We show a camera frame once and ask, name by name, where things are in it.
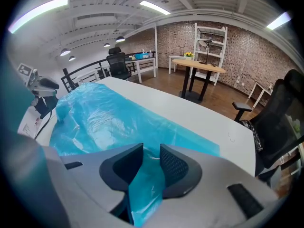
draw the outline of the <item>ceiling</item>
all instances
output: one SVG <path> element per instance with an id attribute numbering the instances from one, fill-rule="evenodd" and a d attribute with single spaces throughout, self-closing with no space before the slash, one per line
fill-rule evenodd
<path id="1" fill-rule="evenodd" d="M 51 0 L 24 0 L 15 18 Z M 296 64 L 302 63 L 300 47 L 288 24 L 275 31 L 265 27 L 282 11 L 272 0 L 146 0 L 166 10 L 162 15 L 141 6 L 143 0 L 68 0 L 66 6 L 42 14 L 10 35 L 16 50 L 37 48 L 41 54 L 58 55 L 62 47 L 74 49 L 97 41 L 114 42 L 154 25 L 185 20 L 210 20 L 250 30 L 277 45 Z"/>

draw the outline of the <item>black desk leg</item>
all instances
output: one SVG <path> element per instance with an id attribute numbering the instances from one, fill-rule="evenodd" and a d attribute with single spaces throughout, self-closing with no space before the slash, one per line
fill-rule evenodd
<path id="1" fill-rule="evenodd" d="M 182 93 L 181 93 L 181 97 L 183 99 L 185 99 L 185 94 L 186 94 L 186 90 L 187 90 L 187 86 L 188 86 L 189 73 L 190 73 L 190 67 L 187 66 L 186 73 L 185 73 L 185 79 L 184 79 L 184 86 L 182 87 Z"/>
<path id="2" fill-rule="evenodd" d="M 205 94 L 205 92 L 207 90 L 208 83 L 209 83 L 209 80 L 210 80 L 210 76 L 211 76 L 211 71 L 208 71 L 208 73 L 206 75 L 206 79 L 205 79 L 205 83 L 204 83 L 203 89 L 201 90 L 201 93 L 199 95 L 199 101 L 202 101 L 203 98 L 204 98 L 204 94 Z"/>
<path id="3" fill-rule="evenodd" d="M 189 92 L 192 91 L 195 74 L 196 74 L 196 67 L 194 67 L 193 70 L 192 70 L 192 77 L 191 77 L 191 81 L 190 81 Z"/>

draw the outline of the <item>chair armrest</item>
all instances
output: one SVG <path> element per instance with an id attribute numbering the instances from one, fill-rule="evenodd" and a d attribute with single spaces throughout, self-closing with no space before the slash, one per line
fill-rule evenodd
<path id="1" fill-rule="evenodd" d="M 252 111 L 252 108 L 245 103 L 233 102 L 232 105 L 234 106 L 235 109 L 240 110 L 240 111 L 244 111 L 244 112 L 251 112 Z"/>

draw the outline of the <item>black railing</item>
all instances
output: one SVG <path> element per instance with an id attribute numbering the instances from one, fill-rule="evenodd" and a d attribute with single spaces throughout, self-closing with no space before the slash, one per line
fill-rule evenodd
<path id="1" fill-rule="evenodd" d="M 129 56 L 132 56 L 132 55 L 136 55 L 136 54 L 140 54 L 140 53 L 142 53 L 142 52 L 135 52 L 135 53 L 126 54 L 126 57 L 129 57 Z M 98 76 L 99 76 L 99 78 L 100 78 L 100 79 L 104 78 L 104 75 L 103 75 L 103 72 L 102 72 L 102 65 L 101 65 L 101 63 L 102 63 L 102 62 L 105 62 L 105 61 L 106 61 L 106 59 L 102 59 L 102 60 L 99 60 L 99 61 L 90 63 L 90 64 L 88 64 L 88 65 L 85 65 L 85 66 L 82 66 L 82 67 L 76 69 L 75 71 L 73 71 L 73 72 L 71 72 L 71 73 L 69 73 L 69 72 L 67 71 L 67 69 L 64 68 L 64 69 L 63 69 L 63 73 L 64 73 L 65 75 L 61 78 L 61 81 L 62 81 L 63 85 L 65 86 L 66 90 L 67 90 L 68 92 L 71 92 L 72 90 L 76 89 L 76 88 L 79 86 L 77 82 L 75 83 L 75 82 L 73 81 L 73 80 L 75 80 L 77 77 L 71 78 L 71 76 L 72 76 L 73 74 L 75 74 L 75 73 L 77 73 L 77 72 L 79 72 L 79 71 L 81 71 L 81 70 L 83 70 L 83 69 L 85 69 L 85 68 L 88 68 L 88 67 L 90 67 L 90 66 L 96 65 L 96 64 L 98 64 L 99 67 L 96 67 L 96 68 L 94 68 L 94 69 L 99 69 L 99 70 L 98 70 Z M 130 73 L 132 73 L 132 71 L 133 71 L 133 72 L 136 71 L 135 63 L 134 63 L 134 62 L 128 62 L 128 61 L 126 61 L 126 66 L 127 66 L 128 70 L 130 71 Z M 109 75 L 109 72 L 108 72 L 106 69 L 104 69 L 104 71 L 105 71 L 106 75 L 107 75 L 107 74 Z M 84 78 L 84 79 L 82 79 L 82 80 L 88 79 L 88 78 L 90 78 L 90 77 L 92 77 L 92 76 L 94 76 L 94 73 L 92 73 L 91 75 L 88 75 L 86 78 Z"/>

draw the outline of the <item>black cable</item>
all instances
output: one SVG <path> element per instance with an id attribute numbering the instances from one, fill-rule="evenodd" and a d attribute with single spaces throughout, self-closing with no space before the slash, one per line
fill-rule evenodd
<path id="1" fill-rule="evenodd" d="M 43 127 L 39 130 L 39 132 L 37 133 L 35 139 L 37 139 L 38 135 L 41 133 L 41 131 L 44 129 L 44 127 L 48 124 L 49 120 L 52 117 L 52 111 L 50 111 L 50 115 L 49 115 L 49 119 L 47 120 L 47 122 L 43 125 Z"/>

